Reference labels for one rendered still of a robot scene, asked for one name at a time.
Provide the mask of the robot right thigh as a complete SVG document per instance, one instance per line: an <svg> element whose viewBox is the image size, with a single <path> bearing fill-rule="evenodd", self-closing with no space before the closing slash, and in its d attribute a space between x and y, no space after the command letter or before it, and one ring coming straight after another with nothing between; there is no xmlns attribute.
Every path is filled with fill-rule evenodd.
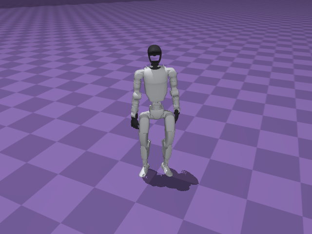
<svg viewBox="0 0 312 234"><path fill-rule="evenodd" d="M149 125L150 125L150 112L142 112L139 115L139 140L141 146L144 146L145 148L149 148L151 141L148 139L148 133L149 133Z"/></svg>

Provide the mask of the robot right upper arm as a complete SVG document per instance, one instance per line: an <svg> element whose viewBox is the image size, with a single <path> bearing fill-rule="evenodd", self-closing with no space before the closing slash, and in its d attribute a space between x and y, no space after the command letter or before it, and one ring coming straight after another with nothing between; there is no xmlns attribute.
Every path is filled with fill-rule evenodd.
<svg viewBox="0 0 312 234"><path fill-rule="evenodd" d="M135 99L141 99L141 92L140 92L140 87L141 87L141 79L143 78L144 74L144 69L141 70L136 70L134 73L134 93L135 93Z"/></svg>

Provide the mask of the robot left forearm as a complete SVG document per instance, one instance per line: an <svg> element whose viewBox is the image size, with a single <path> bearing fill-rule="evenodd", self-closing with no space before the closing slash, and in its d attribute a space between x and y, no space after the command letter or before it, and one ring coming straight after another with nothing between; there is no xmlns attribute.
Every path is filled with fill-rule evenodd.
<svg viewBox="0 0 312 234"><path fill-rule="evenodd" d="M178 90L178 93L179 93L179 90ZM174 111L175 111L175 109L177 109L178 113L179 113L180 112L179 95L175 96L175 97L172 97L172 100L173 100Z"/></svg>

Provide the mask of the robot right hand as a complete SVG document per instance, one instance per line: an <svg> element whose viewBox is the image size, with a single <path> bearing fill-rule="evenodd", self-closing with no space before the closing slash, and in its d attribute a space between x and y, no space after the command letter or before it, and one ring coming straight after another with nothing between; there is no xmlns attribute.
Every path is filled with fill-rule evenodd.
<svg viewBox="0 0 312 234"><path fill-rule="evenodd" d="M136 118L134 117L131 117L131 126L135 129L139 129L138 126L139 126L139 123L138 123L138 114L136 113Z"/></svg>

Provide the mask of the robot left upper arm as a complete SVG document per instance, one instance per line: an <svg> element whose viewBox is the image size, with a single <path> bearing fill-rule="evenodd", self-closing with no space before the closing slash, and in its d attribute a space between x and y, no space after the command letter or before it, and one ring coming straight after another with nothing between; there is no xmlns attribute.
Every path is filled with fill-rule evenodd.
<svg viewBox="0 0 312 234"><path fill-rule="evenodd" d="M171 68L171 67L167 67L166 69L168 71L168 76L170 77L169 78L170 86L171 86L170 95L172 97L178 96L176 71L174 68Z"/></svg>

